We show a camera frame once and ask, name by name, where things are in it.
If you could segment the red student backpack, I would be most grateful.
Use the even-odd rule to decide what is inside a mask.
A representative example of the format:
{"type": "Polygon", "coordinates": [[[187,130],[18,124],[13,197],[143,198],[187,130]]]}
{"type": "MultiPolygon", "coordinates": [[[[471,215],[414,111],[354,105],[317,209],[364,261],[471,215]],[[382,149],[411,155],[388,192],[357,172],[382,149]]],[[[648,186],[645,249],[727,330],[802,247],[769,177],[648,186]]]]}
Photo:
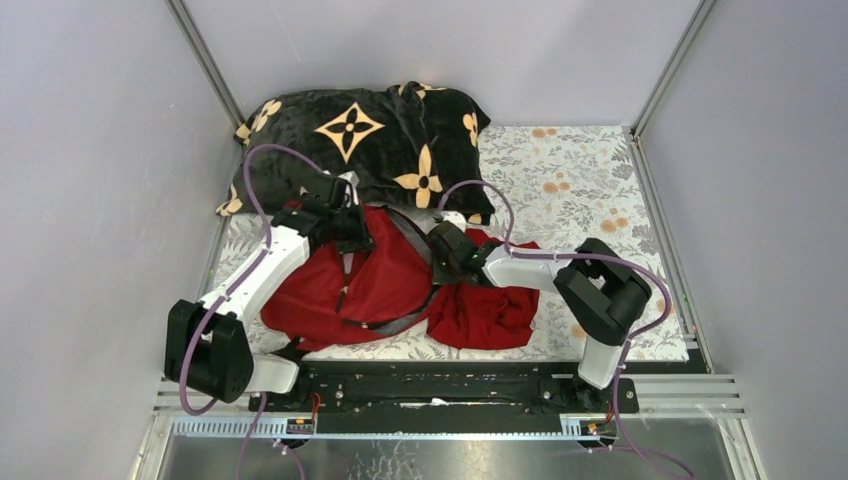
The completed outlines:
{"type": "Polygon", "coordinates": [[[423,230],[387,206],[368,207],[370,251],[316,250],[261,310],[265,327],[302,351],[394,336],[422,319],[438,291],[423,230]]]}

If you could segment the black floral plush blanket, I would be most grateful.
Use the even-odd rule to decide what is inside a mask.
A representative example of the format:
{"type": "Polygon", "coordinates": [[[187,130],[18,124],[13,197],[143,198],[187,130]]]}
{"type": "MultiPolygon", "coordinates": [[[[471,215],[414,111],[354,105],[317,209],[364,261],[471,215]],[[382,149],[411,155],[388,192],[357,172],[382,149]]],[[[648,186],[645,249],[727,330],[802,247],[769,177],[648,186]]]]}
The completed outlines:
{"type": "Polygon", "coordinates": [[[318,170],[353,171],[365,203],[442,205],[487,225],[495,209],[479,184],[479,136],[490,122],[467,93],[417,81],[271,97],[234,132],[244,150],[264,149],[237,170],[215,213],[254,212],[250,191],[272,213],[304,194],[318,170]]]}

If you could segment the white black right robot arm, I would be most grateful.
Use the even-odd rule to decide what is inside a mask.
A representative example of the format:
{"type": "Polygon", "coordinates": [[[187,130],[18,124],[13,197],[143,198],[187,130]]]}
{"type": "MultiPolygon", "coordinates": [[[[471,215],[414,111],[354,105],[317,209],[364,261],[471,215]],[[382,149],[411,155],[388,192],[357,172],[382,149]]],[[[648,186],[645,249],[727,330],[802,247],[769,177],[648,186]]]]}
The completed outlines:
{"type": "Polygon", "coordinates": [[[470,238],[459,214],[443,214],[426,235],[440,283],[464,282],[486,288],[520,287],[560,296],[586,332],[573,386],[575,402],[597,412],[613,398],[617,373],[639,320],[662,280],[618,257],[607,244],[586,239],[574,252],[517,247],[470,238]]]}

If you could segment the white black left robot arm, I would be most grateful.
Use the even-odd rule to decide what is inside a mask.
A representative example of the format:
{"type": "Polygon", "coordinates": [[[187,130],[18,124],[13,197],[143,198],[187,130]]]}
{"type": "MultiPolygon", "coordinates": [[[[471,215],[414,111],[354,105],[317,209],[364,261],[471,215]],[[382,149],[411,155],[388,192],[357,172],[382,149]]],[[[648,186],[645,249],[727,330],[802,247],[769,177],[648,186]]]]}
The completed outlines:
{"type": "Polygon", "coordinates": [[[357,183],[353,171],[318,174],[293,205],[264,218],[264,240],[225,281],[199,300],[171,307],[164,375],[178,384],[183,404],[190,390],[224,403],[271,393],[288,411],[307,404],[311,387],[298,376],[298,362],[253,353],[246,328],[321,247],[334,244],[343,254],[373,247],[357,183]]]}

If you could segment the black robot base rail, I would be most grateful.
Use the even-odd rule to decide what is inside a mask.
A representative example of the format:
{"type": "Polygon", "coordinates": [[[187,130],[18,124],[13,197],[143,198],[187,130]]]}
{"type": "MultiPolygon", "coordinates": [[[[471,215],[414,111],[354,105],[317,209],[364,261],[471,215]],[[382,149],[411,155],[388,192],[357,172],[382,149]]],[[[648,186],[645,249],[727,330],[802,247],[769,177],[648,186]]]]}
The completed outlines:
{"type": "Polygon", "coordinates": [[[266,413],[303,413],[321,434],[548,434],[560,418],[635,414],[632,381],[598,390],[574,362],[306,361],[266,413]]]}

